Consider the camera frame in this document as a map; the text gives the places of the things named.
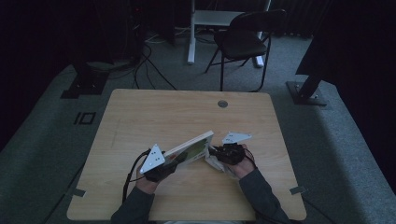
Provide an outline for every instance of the gray sleeve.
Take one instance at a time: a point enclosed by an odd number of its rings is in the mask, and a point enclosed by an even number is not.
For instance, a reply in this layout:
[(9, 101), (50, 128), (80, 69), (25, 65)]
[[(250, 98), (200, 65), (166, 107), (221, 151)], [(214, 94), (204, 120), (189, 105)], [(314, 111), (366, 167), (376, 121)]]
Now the gray sleeve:
[(290, 223), (288, 216), (272, 192), (271, 186), (256, 169), (239, 180), (239, 185), (247, 200), (256, 211), (256, 223), (274, 223), (268, 217), (280, 223)]
[(143, 224), (149, 221), (149, 210), (154, 201), (154, 194), (147, 194), (134, 187), (111, 217), (112, 224)]

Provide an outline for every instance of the metal stand base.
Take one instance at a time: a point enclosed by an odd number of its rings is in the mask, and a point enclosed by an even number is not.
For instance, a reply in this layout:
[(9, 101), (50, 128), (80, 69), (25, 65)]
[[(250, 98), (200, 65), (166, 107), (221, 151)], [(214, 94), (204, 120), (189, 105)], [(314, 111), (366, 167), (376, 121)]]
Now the metal stand base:
[(314, 94), (312, 94), (312, 96), (307, 99), (300, 97), (299, 91), (300, 88), (303, 86), (303, 84), (304, 84), (303, 82), (292, 82), (292, 81), (286, 82), (286, 85), (289, 88), (293, 102), (296, 105), (320, 105), (320, 106), (328, 105), (327, 101), (321, 95), (319, 89), (316, 89)]
[(109, 73), (95, 74), (89, 84), (81, 85), (80, 78), (76, 76), (69, 90), (62, 93), (61, 99), (77, 99), (80, 95), (100, 95), (106, 85)]

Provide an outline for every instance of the finger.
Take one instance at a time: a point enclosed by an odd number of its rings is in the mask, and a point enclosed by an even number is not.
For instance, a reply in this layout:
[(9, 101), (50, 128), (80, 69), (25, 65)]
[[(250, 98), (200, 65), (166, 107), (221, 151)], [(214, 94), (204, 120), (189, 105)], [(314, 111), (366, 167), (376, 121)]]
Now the finger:
[(140, 178), (143, 176), (142, 174), (140, 174), (140, 169), (142, 169), (142, 166), (143, 162), (136, 168), (136, 178)]
[(253, 154), (250, 152), (250, 150), (247, 148), (247, 146), (244, 144), (242, 147), (245, 149), (245, 155), (251, 159), (253, 159)]

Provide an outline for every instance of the white shelf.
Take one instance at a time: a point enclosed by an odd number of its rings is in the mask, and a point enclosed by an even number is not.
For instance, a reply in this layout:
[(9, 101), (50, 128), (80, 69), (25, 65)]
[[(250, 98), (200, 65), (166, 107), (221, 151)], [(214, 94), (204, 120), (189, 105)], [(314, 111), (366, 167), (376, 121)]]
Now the white shelf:
[(233, 11), (195, 10), (194, 23), (195, 25), (228, 26), (233, 18), (242, 13), (243, 12)]

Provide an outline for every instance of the chair leg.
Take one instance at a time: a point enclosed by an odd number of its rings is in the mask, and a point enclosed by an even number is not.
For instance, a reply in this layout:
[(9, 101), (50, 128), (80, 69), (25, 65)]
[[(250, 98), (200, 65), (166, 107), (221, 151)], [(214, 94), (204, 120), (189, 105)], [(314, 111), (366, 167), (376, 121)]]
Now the chair leg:
[(245, 63), (247, 63), (248, 61), (249, 61), (250, 59), (248, 58), (248, 59), (246, 59), (240, 66), (242, 67), (242, 66), (244, 66), (245, 65)]
[(262, 84), (260, 85), (260, 87), (255, 90), (255, 91), (259, 91), (262, 89), (262, 86), (264, 85), (264, 79), (265, 79), (265, 73), (267, 71), (267, 63), (268, 63), (268, 56), (269, 56), (269, 51), (267, 51), (267, 53), (265, 54), (265, 62), (264, 62), (264, 68), (262, 70)]
[(213, 63), (213, 60), (215, 60), (216, 55), (218, 55), (218, 52), (219, 52), (219, 47), (216, 49), (215, 54), (213, 55), (212, 59), (210, 60), (210, 63), (207, 65), (207, 68), (206, 68), (206, 70), (205, 70), (205, 73), (207, 73), (207, 70), (209, 70), (209, 67), (210, 67), (210, 66), (212, 65), (212, 63)]
[(224, 80), (224, 56), (223, 56), (223, 54), (221, 53), (220, 91), (222, 91), (223, 80)]

